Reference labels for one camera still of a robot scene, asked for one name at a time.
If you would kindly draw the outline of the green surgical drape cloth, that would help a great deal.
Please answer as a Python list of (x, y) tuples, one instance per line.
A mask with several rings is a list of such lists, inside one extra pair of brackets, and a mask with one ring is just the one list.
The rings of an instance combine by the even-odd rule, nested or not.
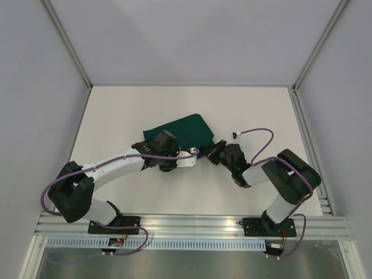
[(199, 149), (200, 147), (214, 144), (214, 133), (204, 121), (203, 117), (197, 113), (150, 130), (145, 130), (143, 131), (143, 135), (147, 140), (155, 138), (163, 130), (170, 132), (177, 138), (182, 151), (193, 147)]

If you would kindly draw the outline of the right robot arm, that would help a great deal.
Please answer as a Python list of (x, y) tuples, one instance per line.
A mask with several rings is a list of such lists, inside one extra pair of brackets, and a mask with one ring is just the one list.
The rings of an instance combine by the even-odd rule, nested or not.
[(257, 164), (246, 161), (239, 144), (228, 144), (224, 140), (202, 147), (201, 153), (214, 165), (224, 166), (241, 188), (272, 183), (278, 195), (262, 213), (258, 226), (247, 225), (249, 229), (258, 228), (268, 235), (280, 232), (289, 223), (289, 216), (321, 183), (318, 172), (289, 149)]

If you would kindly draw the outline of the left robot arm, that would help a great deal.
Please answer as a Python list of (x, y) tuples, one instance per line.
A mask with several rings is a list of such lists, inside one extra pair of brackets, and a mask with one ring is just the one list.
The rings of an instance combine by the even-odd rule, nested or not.
[(155, 166), (164, 168), (175, 162), (165, 158), (177, 155), (177, 138), (163, 130), (155, 138), (135, 143), (110, 159), (88, 165), (79, 165), (75, 161), (67, 163), (47, 196), (67, 223), (87, 219), (99, 222), (107, 232), (115, 233), (122, 225), (119, 209), (112, 202), (93, 198), (94, 192), (127, 174)]

